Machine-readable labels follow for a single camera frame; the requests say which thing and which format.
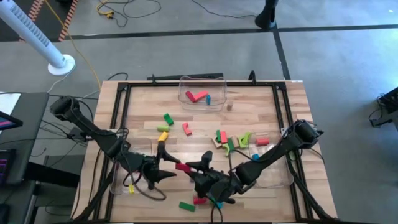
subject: green block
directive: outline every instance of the green block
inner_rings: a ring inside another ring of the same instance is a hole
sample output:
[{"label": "green block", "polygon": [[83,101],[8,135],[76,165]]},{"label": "green block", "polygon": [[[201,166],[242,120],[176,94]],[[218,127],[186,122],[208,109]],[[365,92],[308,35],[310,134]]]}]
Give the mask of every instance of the green block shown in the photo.
[{"label": "green block", "polygon": [[217,130],[216,134],[217,134],[216,141],[217,141],[218,143],[220,143],[220,142],[221,142],[221,131]]},{"label": "green block", "polygon": [[156,127],[156,129],[157,129],[158,131],[166,131],[166,132],[169,132],[169,131],[170,131],[170,126],[167,126],[167,125],[159,125],[159,126]]},{"label": "green block", "polygon": [[169,124],[170,126],[174,124],[173,119],[170,117],[169,114],[165,114],[163,115],[164,119],[166,120],[167,124]]},{"label": "green block", "polygon": [[180,202],[180,208],[194,212],[195,211],[195,206],[194,205],[190,205],[188,203],[185,202]]}]

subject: wooden tabletop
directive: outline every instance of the wooden tabletop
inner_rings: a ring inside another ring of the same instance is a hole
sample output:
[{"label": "wooden tabletop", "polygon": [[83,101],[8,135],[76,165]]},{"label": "wooden tabletop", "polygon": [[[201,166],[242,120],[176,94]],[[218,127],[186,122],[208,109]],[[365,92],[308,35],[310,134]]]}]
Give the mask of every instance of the wooden tabletop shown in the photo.
[{"label": "wooden tabletop", "polygon": [[[109,128],[117,85],[118,82],[116,81],[103,83],[95,114],[95,124],[100,128]],[[293,119],[312,121],[303,83],[286,82],[286,85]],[[168,113],[174,120],[174,125],[171,127],[169,138],[166,141],[166,149],[171,155],[182,162],[199,161],[204,152],[211,150],[213,151],[211,166],[218,170],[227,171],[228,160],[225,157],[225,151],[216,149],[211,143],[211,138],[215,136],[217,129],[226,131],[228,136],[242,135],[246,131],[266,134],[270,142],[274,144],[280,138],[274,99],[269,87],[228,87],[228,100],[233,101],[231,111],[226,110],[226,104],[219,112],[184,110],[177,99],[177,95],[178,87],[134,87],[127,114],[126,127],[130,130],[127,140],[133,142],[135,141],[134,138],[139,138],[141,141],[135,142],[144,142],[146,145],[151,142],[152,150],[149,147],[146,153],[154,153],[157,139],[161,134],[156,130],[156,126],[166,124],[163,115]],[[281,93],[279,95],[285,127],[287,127],[283,99]],[[122,103],[119,107],[118,118],[121,116],[123,98],[124,95],[121,98]],[[193,133],[191,136],[186,136],[182,129],[184,122],[189,123],[189,128]],[[118,119],[116,127],[119,127],[119,125],[120,119]],[[320,152],[318,144],[314,149]],[[99,147],[95,142],[88,144],[81,171],[80,202],[75,216],[80,214],[88,204],[98,150]],[[233,166],[246,161],[243,156],[237,153],[232,154],[231,157]],[[336,217],[335,206],[322,160],[315,153],[304,150],[302,161],[309,191],[329,215]],[[98,188],[102,162],[103,154],[101,153],[94,177],[93,195]],[[115,195],[114,198],[111,221],[209,222],[211,211],[209,203],[197,206],[195,212],[189,212],[178,207],[180,202],[192,203],[192,196],[195,193],[193,190],[194,184],[190,183],[188,176],[179,170],[175,170],[174,164],[171,162],[162,161],[160,168],[177,173],[176,177],[164,179],[156,185],[167,196],[167,199],[162,202],[150,200],[139,193],[134,195],[120,194],[123,191],[120,178],[123,178],[124,174],[123,170],[118,171],[119,183],[115,189],[119,195]],[[144,181],[141,182],[140,186],[145,187]],[[302,216],[305,217],[302,195],[298,189],[297,192]],[[104,217],[107,198],[108,191],[103,197],[100,217]],[[257,185],[245,194],[236,194],[232,198],[235,198],[236,204],[224,203],[221,209],[225,222],[295,221],[288,185],[277,188],[264,188],[263,185]],[[218,212],[215,211],[215,220],[219,221],[219,217]]]}]

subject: blue block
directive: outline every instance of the blue block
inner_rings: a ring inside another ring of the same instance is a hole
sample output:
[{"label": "blue block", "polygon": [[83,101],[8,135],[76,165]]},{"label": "blue block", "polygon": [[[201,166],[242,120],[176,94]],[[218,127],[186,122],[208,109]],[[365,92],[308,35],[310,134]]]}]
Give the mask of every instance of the blue block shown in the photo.
[{"label": "blue block", "polygon": [[207,103],[207,105],[210,105],[210,103],[211,103],[211,96],[209,94],[207,94],[207,96],[206,96],[206,103]]}]

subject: transparent bin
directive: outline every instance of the transparent bin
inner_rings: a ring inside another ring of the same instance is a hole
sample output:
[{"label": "transparent bin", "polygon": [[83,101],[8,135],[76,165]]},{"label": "transparent bin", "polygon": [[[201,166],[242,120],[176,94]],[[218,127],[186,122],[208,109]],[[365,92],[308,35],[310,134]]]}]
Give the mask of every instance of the transparent bin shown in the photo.
[{"label": "transparent bin", "polygon": [[[203,90],[207,90],[211,97],[210,105],[207,105],[206,98],[193,103],[185,94],[190,91],[195,95]],[[183,76],[180,79],[178,100],[182,108],[186,110],[221,111],[226,101],[226,80],[223,77],[206,79]]]},{"label": "transparent bin", "polygon": [[[154,153],[152,152],[152,141],[149,138],[128,138],[127,140],[131,143],[129,152],[137,152],[147,156],[154,156]],[[137,181],[139,173],[133,173],[132,176],[134,180]],[[131,183],[130,175],[128,175],[127,171],[120,166],[120,163],[116,162],[111,192],[115,195],[130,194],[128,185]],[[140,181],[136,185],[149,195],[152,195],[152,192],[154,195],[157,193],[148,189],[148,184],[143,177],[141,177]],[[140,193],[135,189],[135,194],[131,194],[131,196],[133,197],[137,194]]]},{"label": "transparent bin", "polygon": [[[257,138],[267,138],[267,135],[265,133],[252,133],[250,135],[248,142],[250,157],[252,157],[253,154],[262,156],[277,144],[277,142],[270,141],[267,146],[256,146]],[[292,184],[293,180],[293,176],[287,168],[286,157],[284,156],[261,172],[256,185],[262,188],[283,187]]]}]

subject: concrete floor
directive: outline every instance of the concrete floor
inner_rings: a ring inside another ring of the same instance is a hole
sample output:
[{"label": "concrete floor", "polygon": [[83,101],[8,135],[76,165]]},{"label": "concrete floor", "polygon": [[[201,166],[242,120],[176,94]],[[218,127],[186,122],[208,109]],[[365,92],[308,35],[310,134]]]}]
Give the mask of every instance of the concrete floor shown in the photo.
[{"label": "concrete floor", "polygon": [[[260,13],[264,0],[197,0],[220,14]],[[176,30],[256,28],[254,18],[232,19],[207,14],[191,1],[159,0],[153,16],[130,19],[125,28],[99,17],[96,1],[80,1],[70,26],[72,35],[159,32]],[[127,8],[145,13],[154,5],[138,0]],[[398,24],[398,2],[390,0],[289,0],[277,8],[279,27]],[[398,223],[398,138],[393,125],[372,128],[368,115],[375,98],[398,86],[398,30],[356,30],[281,33],[290,76],[304,80],[312,115],[325,131],[320,139],[338,216],[345,221]],[[184,75],[223,72],[227,79],[283,79],[272,34],[222,34],[175,37],[78,40],[100,79],[128,72],[129,79],[152,74]],[[75,57],[76,70],[53,94],[83,96],[98,89],[93,75],[69,41],[55,44]],[[0,91],[47,91],[58,80],[46,61],[27,45],[0,43]],[[94,110],[96,101],[86,100]],[[44,119],[55,121],[49,113]],[[63,155],[72,144],[38,141],[48,155]],[[76,148],[72,154],[84,154]],[[40,162],[44,157],[36,157]],[[44,215],[36,223],[65,219]]]}]

